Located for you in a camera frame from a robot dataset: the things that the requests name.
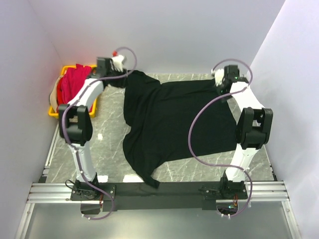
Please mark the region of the black t shirt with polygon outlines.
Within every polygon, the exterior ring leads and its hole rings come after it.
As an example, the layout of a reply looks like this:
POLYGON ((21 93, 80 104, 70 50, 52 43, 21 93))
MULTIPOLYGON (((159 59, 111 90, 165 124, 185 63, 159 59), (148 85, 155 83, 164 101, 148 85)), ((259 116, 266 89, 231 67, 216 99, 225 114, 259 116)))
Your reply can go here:
POLYGON ((167 161, 236 149, 236 121, 217 96, 214 80, 161 83, 141 71, 128 76, 123 111, 131 130, 123 152, 146 184, 159 186, 152 175, 167 161))

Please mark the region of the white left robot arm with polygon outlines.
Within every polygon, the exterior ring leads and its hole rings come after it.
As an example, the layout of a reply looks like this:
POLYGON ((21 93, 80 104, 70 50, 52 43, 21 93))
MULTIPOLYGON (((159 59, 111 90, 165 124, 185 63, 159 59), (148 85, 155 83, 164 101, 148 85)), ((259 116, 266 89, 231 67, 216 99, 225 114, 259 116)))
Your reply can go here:
POLYGON ((89 111, 109 81, 126 77, 125 60, 123 55, 98 58, 97 66, 92 68, 76 96, 58 107, 60 136, 72 152, 76 165, 76 182, 86 183, 82 194, 88 200, 96 199, 100 193, 97 172, 90 153, 89 142, 93 135, 93 126, 89 111))

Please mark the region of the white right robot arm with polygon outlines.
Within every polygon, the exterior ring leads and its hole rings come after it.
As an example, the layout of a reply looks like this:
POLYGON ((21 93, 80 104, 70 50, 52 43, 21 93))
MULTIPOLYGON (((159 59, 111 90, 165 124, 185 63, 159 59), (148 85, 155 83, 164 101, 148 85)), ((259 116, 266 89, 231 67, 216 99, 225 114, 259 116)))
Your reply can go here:
POLYGON ((253 76, 252 71, 249 73, 250 79, 247 79, 240 74, 237 65, 221 69, 214 67, 211 70, 217 92, 223 96, 222 100, 233 98, 241 112, 235 129, 235 153, 231 166, 224 172, 225 182, 219 186, 219 194, 225 199, 231 198, 241 189, 245 190, 244 181, 248 178, 246 173, 250 163, 270 138, 273 111, 265 108, 250 89, 253 76))

